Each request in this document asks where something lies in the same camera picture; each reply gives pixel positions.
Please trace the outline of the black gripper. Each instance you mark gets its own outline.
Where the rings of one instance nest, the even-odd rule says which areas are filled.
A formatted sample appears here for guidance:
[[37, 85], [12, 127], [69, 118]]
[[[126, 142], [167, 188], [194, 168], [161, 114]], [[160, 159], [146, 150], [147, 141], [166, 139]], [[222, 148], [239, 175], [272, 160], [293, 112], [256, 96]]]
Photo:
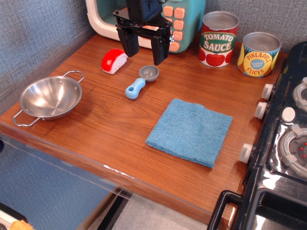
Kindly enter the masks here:
[[127, 0], [125, 10], [115, 10], [117, 32], [128, 57], [139, 52], [138, 37], [151, 38], [153, 62], [168, 58], [172, 23], [162, 16], [165, 0]]

